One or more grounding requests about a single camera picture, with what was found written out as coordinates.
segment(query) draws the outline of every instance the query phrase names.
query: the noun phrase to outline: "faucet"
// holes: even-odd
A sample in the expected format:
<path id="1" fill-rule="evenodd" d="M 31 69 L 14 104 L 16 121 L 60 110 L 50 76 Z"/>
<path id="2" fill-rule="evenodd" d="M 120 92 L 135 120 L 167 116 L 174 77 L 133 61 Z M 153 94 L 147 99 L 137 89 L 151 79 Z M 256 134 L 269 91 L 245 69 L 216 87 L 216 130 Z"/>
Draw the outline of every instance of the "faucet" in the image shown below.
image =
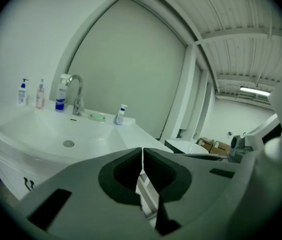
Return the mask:
<path id="1" fill-rule="evenodd" d="M 77 96 L 76 96 L 76 99 L 74 100 L 73 115 L 78 116 L 81 114 L 81 111 L 82 111 L 81 109 L 81 92 L 83 88 L 82 78 L 79 75 L 74 74 L 66 81 L 65 85 L 68 87 L 74 79 L 78 79 L 79 81 L 79 90 L 77 91 Z"/>

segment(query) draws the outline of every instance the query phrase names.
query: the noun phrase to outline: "cabinet handle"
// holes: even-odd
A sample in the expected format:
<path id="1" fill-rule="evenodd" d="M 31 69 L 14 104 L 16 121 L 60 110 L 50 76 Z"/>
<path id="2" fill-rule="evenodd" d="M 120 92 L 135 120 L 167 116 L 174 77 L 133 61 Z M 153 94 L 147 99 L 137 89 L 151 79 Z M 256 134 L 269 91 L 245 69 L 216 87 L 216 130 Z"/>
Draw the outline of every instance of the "cabinet handle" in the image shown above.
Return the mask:
<path id="1" fill-rule="evenodd" d="M 24 185 L 26 186 L 27 190 L 31 191 L 31 189 L 27 185 L 27 178 L 26 177 L 23 178 L 24 178 Z"/>
<path id="2" fill-rule="evenodd" d="M 33 189 L 33 187 L 34 187 L 34 182 L 30 180 L 30 183 L 31 183 L 31 189 Z"/>

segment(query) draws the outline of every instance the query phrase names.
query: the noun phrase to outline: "brown box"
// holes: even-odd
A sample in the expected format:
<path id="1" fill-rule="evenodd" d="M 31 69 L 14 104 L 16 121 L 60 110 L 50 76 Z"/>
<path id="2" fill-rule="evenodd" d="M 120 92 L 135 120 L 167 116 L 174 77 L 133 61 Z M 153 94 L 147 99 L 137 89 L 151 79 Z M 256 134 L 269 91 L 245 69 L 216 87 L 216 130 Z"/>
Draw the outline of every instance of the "brown box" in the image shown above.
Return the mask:
<path id="1" fill-rule="evenodd" d="M 228 155 L 230 153 L 230 148 L 231 147 L 229 145 L 216 141 L 210 150 L 210 154 Z"/>
<path id="2" fill-rule="evenodd" d="M 212 146 L 213 146 L 214 141 L 208 138 L 200 138 L 199 141 L 197 142 L 198 145 L 202 146 L 205 148 L 208 152 L 210 152 Z"/>

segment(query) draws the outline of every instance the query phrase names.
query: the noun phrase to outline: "green soap bar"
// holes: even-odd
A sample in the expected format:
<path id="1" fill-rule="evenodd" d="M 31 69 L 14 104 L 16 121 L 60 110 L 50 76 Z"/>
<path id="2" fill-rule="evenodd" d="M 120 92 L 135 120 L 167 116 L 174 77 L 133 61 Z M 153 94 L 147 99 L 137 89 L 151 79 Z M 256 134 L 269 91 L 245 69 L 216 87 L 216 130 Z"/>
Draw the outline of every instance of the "green soap bar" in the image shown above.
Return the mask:
<path id="1" fill-rule="evenodd" d="M 105 116 L 102 114 L 91 114 L 89 118 L 95 121 L 105 122 Z"/>

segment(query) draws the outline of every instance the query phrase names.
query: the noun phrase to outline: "soap bottle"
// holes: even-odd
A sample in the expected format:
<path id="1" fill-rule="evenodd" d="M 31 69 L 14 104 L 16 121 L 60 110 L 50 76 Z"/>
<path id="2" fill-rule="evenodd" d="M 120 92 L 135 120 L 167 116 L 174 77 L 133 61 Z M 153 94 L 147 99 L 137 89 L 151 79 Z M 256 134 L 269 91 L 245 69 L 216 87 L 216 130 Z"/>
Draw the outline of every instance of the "soap bottle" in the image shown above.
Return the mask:
<path id="1" fill-rule="evenodd" d="M 127 105 L 121 104 L 121 109 L 119 110 L 119 112 L 117 113 L 115 119 L 114 119 L 114 123 L 116 125 L 122 125 L 123 124 L 123 119 L 124 119 L 124 112 L 125 109 L 127 108 Z"/>
<path id="2" fill-rule="evenodd" d="M 66 96 L 66 82 L 71 77 L 69 74 L 62 74 L 60 83 L 57 87 L 57 93 L 56 93 L 56 101 L 55 101 L 55 110 L 56 111 L 64 111 L 64 104 L 65 104 L 65 96 Z"/>
<path id="3" fill-rule="evenodd" d="M 22 78 L 23 83 L 21 84 L 21 87 L 18 88 L 17 90 L 17 101 L 16 105 L 17 106 L 26 106 L 27 102 L 27 88 L 25 86 L 25 81 L 28 81 L 28 79 Z"/>
<path id="4" fill-rule="evenodd" d="M 43 88 L 43 79 L 41 79 L 41 83 L 36 91 L 36 103 L 35 106 L 38 109 L 43 108 L 44 105 L 44 88 Z"/>

